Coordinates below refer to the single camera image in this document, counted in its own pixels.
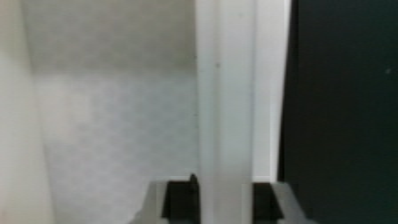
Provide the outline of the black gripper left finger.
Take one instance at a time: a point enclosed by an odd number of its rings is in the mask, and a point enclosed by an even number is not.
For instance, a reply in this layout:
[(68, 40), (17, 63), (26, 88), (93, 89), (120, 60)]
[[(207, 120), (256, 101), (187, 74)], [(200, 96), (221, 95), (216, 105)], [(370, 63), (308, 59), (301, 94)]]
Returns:
[(198, 176), (150, 184), (141, 210), (141, 224), (201, 224), (201, 189)]

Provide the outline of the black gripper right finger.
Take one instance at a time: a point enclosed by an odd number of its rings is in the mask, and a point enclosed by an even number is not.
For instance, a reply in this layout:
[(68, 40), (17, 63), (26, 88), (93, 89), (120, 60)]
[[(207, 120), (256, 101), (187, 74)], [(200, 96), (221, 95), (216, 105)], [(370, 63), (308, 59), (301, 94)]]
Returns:
[(256, 183), (253, 190), (253, 224), (315, 224), (288, 183)]

